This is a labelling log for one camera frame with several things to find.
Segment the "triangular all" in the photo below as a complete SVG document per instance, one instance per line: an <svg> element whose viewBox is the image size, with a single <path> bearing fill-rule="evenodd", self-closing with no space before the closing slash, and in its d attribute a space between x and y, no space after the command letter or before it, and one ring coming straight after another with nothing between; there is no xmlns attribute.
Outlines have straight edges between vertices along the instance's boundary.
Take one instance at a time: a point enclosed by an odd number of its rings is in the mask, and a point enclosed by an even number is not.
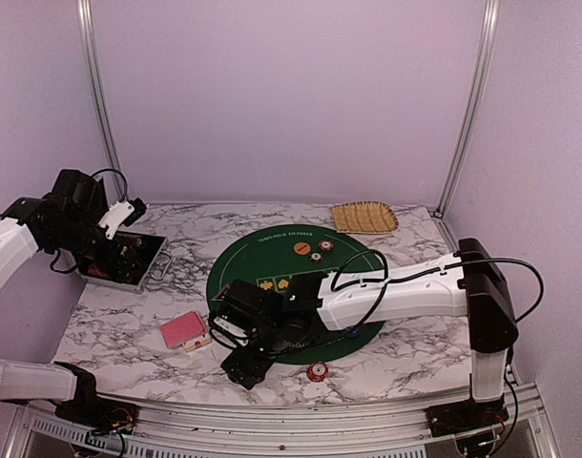
<svg viewBox="0 0 582 458"><path fill-rule="evenodd" d="M230 286L229 285L225 285L214 297L213 297L213 301L214 302L221 302L223 300L223 298L225 297L227 291L229 290Z"/></svg>

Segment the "red playing card deck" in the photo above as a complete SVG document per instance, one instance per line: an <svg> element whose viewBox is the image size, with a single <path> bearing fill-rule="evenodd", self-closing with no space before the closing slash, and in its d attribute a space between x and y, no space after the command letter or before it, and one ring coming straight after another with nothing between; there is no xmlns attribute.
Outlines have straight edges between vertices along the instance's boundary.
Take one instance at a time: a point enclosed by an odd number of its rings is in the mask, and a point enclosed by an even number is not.
<svg viewBox="0 0 582 458"><path fill-rule="evenodd" d="M206 326L197 312L189 312L160 327L166 347L176 349L195 336L205 335Z"/></svg>

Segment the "orange poker chip stack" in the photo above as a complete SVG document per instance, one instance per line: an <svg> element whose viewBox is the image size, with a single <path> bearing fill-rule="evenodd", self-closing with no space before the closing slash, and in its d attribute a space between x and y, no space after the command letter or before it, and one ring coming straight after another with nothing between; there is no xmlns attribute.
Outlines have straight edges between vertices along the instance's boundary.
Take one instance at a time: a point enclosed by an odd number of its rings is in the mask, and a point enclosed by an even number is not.
<svg viewBox="0 0 582 458"><path fill-rule="evenodd" d="M316 362L306 370L306 376L311 382L319 383L324 381L328 375L328 366L323 362Z"/></svg>

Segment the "orange big blind button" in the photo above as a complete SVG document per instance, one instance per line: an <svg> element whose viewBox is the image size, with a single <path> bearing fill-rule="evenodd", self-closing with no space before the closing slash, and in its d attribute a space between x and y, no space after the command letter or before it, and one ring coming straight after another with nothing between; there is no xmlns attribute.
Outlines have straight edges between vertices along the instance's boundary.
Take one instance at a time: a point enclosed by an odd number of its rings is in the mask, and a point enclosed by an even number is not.
<svg viewBox="0 0 582 458"><path fill-rule="evenodd" d="M309 243L301 241L294 244L293 251L298 256L307 256L312 252L312 247Z"/></svg>

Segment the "brown chip stack top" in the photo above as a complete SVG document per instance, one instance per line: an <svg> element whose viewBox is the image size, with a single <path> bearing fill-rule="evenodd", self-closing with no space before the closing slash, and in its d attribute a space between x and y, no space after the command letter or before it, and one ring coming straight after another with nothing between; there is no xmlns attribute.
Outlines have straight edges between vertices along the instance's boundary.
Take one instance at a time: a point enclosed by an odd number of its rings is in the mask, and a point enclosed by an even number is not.
<svg viewBox="0 0 582 458"><path fill-rule="evenodd" d="M309 259L312 262L319 263L323 260L323 254L320 252L311 253Z"/></svg>

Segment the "orange chip stack top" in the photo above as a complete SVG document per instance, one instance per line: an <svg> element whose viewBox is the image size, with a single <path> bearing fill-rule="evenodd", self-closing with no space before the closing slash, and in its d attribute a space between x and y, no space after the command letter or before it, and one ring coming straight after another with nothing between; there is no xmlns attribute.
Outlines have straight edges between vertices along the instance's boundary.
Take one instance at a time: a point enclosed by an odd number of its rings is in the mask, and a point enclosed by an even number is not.
<svg viewBox="0 0 582 458"><path fill-rule="evenodd" d="M322 252L330 252L334 248L334 243L331 240L322 240L319 243L319 249Z"/></svg>

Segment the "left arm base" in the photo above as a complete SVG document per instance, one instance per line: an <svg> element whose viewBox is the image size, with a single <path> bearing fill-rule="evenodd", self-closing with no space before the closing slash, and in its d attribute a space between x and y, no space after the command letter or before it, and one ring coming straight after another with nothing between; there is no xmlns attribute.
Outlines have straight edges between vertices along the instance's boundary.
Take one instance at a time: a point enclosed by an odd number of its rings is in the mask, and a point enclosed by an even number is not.
<svg viewBox="0 0 582 458"><path fill-rule="evenodd" d="M91 401L66 401L56 405L54 414L61 419L89 427L92 435L131 431L138 407L131 403L97 397Z"/></svg>

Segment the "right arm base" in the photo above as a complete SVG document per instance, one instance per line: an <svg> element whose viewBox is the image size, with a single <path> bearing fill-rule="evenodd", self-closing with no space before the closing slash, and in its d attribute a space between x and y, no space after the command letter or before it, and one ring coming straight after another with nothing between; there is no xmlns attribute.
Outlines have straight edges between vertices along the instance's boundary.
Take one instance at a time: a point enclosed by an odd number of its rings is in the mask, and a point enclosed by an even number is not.
<svg viewBox="0 0 582 458"><path fill-rule="evenodd" d="M428 427L433 437L455 435L481 427L491 427L509 419L504 397L484 403L473 398L430 406L426 409Z"/></svg>

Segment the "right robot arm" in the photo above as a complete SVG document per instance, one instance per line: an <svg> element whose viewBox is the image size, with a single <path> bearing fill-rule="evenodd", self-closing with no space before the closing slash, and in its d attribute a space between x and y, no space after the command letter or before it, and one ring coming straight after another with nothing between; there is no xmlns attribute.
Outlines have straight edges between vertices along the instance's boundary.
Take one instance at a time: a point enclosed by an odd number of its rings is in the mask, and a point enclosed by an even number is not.
<svg viewBox="0 0 582 458"><path fill-rule="evenodd" d="M477 239L437 260L350 273L348 259L331 273L291 278L286 290L234 280L209 315L212 330L233 344L222 368L246 389L261 383L278 358L335 344L366 324L422 316L465 317L471 350L471 396L458 410L467 427L490 417L504 390L509 352L518 339L508 283Z"/></svg>

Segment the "gold card deck box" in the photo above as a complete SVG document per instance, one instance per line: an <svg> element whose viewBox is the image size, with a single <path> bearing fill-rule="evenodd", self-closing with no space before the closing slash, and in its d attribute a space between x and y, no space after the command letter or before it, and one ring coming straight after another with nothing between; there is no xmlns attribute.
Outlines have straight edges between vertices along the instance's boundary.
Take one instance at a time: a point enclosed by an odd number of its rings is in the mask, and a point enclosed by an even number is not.
<svg viewBox="0 0 582 458"><path fill-rule="evenodd" d="M195 336L194 338L188 340L182 345L185 352L189 353L192 351L199 350L212 342L211 336L206 333L205 335Z"/></svg>

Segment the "round green poker mat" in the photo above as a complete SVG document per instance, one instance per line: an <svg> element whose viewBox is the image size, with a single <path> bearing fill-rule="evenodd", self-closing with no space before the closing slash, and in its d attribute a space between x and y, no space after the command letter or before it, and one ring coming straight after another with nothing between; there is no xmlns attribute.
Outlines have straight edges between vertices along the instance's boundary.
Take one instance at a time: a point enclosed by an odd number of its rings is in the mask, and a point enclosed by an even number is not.
<svg viewBox="0 0 582 458"><path fill-rule="evenodd" d="M322 252L319 243L331 240L334 248ZM297 242L305 241L312 252L323 254L319 263L312 262L307 256L298 256L293 251ZM358 239L334 230L310 224L286 224L266 227L253 232L227 247L212 267L206 285L209 311L217 308L220 302L213 297L233 280L243 280L259 287L270 287L277 293L286 291L295 274L323 271L336 271L351 255L366 250ZM344 273L382 270L383 264L374 254L366 254L352 261ZM309 349L296 355L279 358L277 363L310 365L317 361L331 362L351 355L369 344L381 331L384 322L366 323L360 328L361 335L356 339L343 340Z"/></svg>

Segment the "front aluminium rail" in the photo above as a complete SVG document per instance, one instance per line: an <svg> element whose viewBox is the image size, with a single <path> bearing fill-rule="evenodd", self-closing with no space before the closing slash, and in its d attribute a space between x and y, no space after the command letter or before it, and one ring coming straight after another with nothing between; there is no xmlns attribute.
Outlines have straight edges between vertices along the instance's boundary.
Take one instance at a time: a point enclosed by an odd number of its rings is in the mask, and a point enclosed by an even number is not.
<svg viewBox="0 0 582 458"><path fill-rule="evenodd" d="M506 393L509 419L436 437L431 406L468 397L456 388L375 403L317 406L208 406L137 401L129 434L93 437L57 418L47 403L20 406L4 457L469 457L493 447L499 457L560 452L536 385Z"/></svg>

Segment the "left aluminium frame post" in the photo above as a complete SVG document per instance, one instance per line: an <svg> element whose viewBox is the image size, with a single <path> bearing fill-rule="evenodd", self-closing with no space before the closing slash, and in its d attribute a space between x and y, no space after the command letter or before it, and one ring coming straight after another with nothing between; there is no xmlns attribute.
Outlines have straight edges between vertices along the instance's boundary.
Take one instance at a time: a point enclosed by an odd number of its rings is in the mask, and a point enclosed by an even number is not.
<svg viewBox="0 0 582 458"><path fill-rule="evenodd" d="M121 161L116 148L114 130L107 107L94 31L92 2L90 0L77 0L76 9L92 100L97 125L103 141L105 157L108 167L113 169L113 183L117 195L120 198L126 198L129 195L129 185L122 174Z"/></svg>

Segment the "aluminium frame post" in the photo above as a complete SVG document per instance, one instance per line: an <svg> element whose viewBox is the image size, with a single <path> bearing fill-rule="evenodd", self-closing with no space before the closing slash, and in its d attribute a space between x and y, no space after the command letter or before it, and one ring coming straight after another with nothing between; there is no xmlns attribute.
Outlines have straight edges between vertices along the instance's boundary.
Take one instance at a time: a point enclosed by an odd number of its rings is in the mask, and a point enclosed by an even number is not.
<svg viewBox="0 0 582 458"><path fill-rule="evenodd" d="M92 2L90 0L77 0L76 9L92 100L97 125L103 141L105 157L108 167L113 169L113 183L117 195L120 198L126 198L129 195L129 185L122 174L121 161L116 148L114 130L107 107L94 31Z"/></svg>
<svg viewBox="0 0 582 458"><path fill-rule="evenodd" d="M499 0L488 0L484 6L475 65L469 85L468 101L455 143L452 161L448 168L447 178L434 211L434 215L437 215L439 219L444 218L453 201L468 156L474 124L488 83L488 73L495 47L501 2Z"/></svg>

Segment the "right aluminium frame post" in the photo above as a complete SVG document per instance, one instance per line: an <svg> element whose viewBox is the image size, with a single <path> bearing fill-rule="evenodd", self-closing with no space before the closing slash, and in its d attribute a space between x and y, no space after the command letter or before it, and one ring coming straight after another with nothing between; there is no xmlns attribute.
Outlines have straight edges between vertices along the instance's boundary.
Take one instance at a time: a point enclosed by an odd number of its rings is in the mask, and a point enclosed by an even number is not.
<svg viewBox="0 0 582 458"><path fill-rule="evenodd" d="M447 178L434 211L434 215L437 215L439 219L444 218L453 201L468 156L474 124L488 83L488 73L495 47L501 2L499 0L488 0L484 6L475 65L469 85L468 101L455 143L452 161L448 168Z"/></svg>

